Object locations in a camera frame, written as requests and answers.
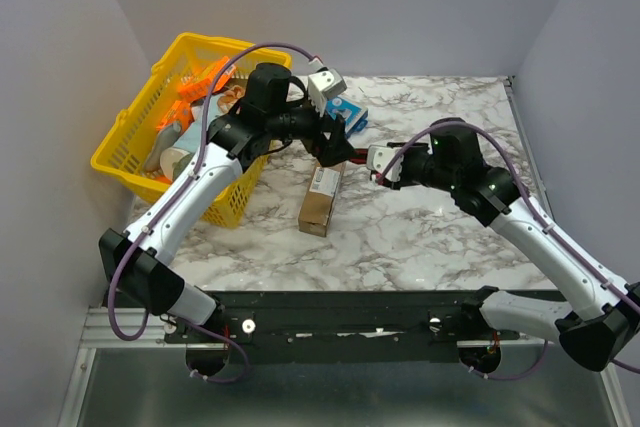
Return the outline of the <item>brown cardboard express box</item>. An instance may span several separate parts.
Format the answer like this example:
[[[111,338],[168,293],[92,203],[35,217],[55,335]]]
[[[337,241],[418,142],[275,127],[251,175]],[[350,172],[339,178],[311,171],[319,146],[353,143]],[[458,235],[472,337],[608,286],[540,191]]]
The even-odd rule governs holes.
[[[319,163],[314,166],[298,214],[300,232],[327,236],[345,166],[345,162],[331,167]]]

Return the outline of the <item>red black utility knife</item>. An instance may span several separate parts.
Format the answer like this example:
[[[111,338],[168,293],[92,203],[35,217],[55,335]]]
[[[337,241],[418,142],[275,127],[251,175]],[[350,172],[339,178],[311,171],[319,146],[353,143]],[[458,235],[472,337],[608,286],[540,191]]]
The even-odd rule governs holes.
[[[352,155],[349,157],[348,161],[355,165],[365,165],[367,163],[367,158],[367,148],[356,148]]]

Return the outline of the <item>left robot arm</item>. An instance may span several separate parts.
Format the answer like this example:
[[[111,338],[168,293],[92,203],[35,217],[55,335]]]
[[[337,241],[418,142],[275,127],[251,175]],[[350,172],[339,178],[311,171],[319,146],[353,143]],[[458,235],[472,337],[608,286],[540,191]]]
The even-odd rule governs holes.
[[[208,124],[204,145],[159,200],[124,232],[109,229],[102,235],[99,250],[110,301],[122,291],[154,316],[182,318],[201,342],[220,334],[216,300],[169,267],[188,231],[274,141],[300,141],[324,167],[354,153],[344,119],[325,111],[327,102],[346,89],[342,76],[323,67],[303,83],[302,99],[288,100],[290,86],[299,82],[282,65],[258,64],[244,96]]]

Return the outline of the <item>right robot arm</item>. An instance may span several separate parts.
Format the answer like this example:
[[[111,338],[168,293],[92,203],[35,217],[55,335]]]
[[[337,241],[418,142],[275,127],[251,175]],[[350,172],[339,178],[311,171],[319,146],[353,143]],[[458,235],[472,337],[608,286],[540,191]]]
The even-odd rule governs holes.
[[[563,296],[537,300],[485,288],[460,314],[467,336],[528,334],[559,344],[579,366],[600,372],[638,335],[638,284],[606,268],[550,219],[486,131],[441,119],[405,143],[370,146],[365,162],[372,180],[386,188],[449,193],[462,212],[515,246]]]

